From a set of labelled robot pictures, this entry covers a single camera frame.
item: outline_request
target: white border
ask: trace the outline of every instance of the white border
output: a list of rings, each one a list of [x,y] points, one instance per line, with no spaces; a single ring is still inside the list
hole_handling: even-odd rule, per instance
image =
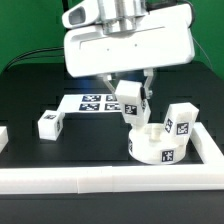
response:
[[[201,123],[191,140],[202,165],[1,169],[0,194],[224,189],[224,156]]]

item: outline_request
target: black table surface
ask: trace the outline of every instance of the black table surface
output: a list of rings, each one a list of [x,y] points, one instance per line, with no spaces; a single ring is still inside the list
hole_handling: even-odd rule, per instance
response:
[[[191,102],[224,152],[224,81],[204,64],[155,71],[150,122],[163,123],[171,103]],[[117,79],[143,81],[142,71]],[[110,93],[97,77],[71,78],[63,64],[24,64],[0,76],[0,126],[9,143],[1,168],[142,165],[127,150],[120,113],[67,114],[56,142],[40,140],[37,121],[64,94]],[[181,164],[202,163],[189,142]],[[0,223],[223,223],[224,191],[1,195]]]

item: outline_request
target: cube with marker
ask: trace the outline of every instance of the cube with marker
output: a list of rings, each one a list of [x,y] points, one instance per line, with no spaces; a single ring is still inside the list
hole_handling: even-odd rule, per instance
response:
[[[46,110],[38,121],[40,139],[57,140],[63,129],[64,116],[62,112]]]
[[[171,104],[164,121],[161,140],[186,145],[198,112],[199,110],[191,103]]]

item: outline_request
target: white round base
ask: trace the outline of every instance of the white round base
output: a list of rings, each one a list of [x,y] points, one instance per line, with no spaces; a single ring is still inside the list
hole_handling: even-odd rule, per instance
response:
[[[129,133],[129,153],[136,160],[147,164],[173,164],[182,160],[186,145],[160,140],[163,124],[147,124],[144,131],[132,129]]]

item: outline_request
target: marker sheet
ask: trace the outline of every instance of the marker sheet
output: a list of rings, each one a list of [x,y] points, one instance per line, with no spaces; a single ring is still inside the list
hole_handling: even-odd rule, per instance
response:
[[[64,113],[112,113],[121,112],[112,94],[64,95],[58,111]]]

